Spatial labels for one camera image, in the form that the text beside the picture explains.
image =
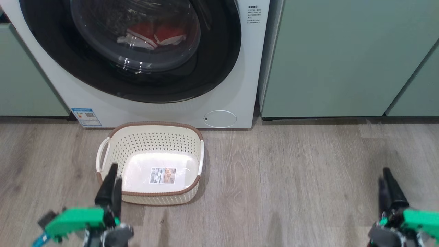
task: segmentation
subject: blue and white sticker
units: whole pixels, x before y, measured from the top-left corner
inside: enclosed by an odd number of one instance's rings
[[[78,121],[84,127],[100,127],[102,124],[90,108],[72,108]]]

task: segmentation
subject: blue connector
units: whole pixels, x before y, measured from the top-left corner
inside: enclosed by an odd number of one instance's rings
[[[46,232],[43,232],[43,234],[41,234],[41,236],[39,236],[32,243],[32,247],[42,247],[43,245],[47,244],[47,242],[49,241],[50,241],[50,236]]]

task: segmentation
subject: washing machine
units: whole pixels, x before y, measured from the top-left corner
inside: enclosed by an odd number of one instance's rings
[[[252,126],[269,0],[0,4],[84,127]]]

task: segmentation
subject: green cabinet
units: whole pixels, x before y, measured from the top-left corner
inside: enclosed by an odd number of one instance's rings
[[[401,91],[388,116],[439,116],[439,49],[437,46],[423,66]]]
[[[0,24],[0,116],[69,113],[13,26]]]
[[[382,116],[439,38],[437,0],[282,3],[267,26],[265,118]]]

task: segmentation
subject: washing machine door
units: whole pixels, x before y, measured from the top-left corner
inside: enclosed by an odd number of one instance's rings
[[[234,0],[20,0],[43,49],[106,93],[168,103],[205,94],[241,48]]]

